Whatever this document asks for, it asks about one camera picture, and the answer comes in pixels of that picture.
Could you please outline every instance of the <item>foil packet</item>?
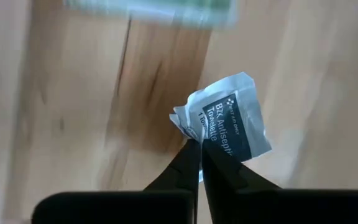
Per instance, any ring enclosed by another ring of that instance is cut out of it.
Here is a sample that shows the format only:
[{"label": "foil packet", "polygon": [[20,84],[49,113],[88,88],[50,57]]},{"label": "foil packet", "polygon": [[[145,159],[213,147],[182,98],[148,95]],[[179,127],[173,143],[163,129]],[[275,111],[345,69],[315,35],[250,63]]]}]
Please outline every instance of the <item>foil packet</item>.
[{"label": "foil packet", "polygon": [[210,139],[241,162],[272,149],[254,80],[244,72],[192,93],[186,105],[173,110],[170,119],[185,136],[201,144]]}]

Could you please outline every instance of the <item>wooden floor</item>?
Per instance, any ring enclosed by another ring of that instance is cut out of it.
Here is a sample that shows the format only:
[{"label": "wooden floor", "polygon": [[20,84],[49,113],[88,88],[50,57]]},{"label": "wooden floor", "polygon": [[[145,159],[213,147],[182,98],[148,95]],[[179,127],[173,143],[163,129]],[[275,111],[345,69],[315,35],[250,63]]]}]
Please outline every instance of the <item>wooden floor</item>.
[{"label": "wooden floor", "polygon": [[[143,189],[183,144],[172,108],[242,71],[273,146],[247,166],[358,188],[358,1],[238,1],[212,31],[16,2],[0,0],[0,222],[56,192]],[[198,213],[211,223],[202,184]]]}]

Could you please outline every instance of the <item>green blurry object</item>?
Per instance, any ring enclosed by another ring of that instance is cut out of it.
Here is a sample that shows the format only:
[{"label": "green blurry object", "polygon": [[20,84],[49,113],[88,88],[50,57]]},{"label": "green blurry object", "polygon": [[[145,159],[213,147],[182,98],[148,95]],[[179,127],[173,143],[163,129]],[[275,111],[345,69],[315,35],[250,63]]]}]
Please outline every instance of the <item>green blurry object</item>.
[{"label": "green blurry object", "polygon": [[236,20],[234,0],[65,0],[65,5],[196,27],[227,26]]}]

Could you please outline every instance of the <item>black object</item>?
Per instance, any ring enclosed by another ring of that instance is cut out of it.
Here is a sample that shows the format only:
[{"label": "black object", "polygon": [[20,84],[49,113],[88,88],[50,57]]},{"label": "black object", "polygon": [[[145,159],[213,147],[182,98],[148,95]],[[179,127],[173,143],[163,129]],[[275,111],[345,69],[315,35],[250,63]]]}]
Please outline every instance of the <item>black object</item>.
[{"label": "black object", "polygon": [[213,223],[358,223],[358,190],[280,189],[209,140],[188,140],[144,191],[56,194],[32,223],[196,223],[200,161]]}]

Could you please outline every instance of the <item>dark blue label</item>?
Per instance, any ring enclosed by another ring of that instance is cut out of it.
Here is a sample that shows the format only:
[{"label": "dark blue label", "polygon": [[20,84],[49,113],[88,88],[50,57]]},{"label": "dark blue label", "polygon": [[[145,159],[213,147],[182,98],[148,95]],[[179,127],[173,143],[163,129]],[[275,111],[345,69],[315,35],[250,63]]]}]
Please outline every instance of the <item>dark blue label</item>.
[{"label": "dark blue label", "polygon": [[208,138],[240,161],[252,158],[235,94],[205,107]]}]

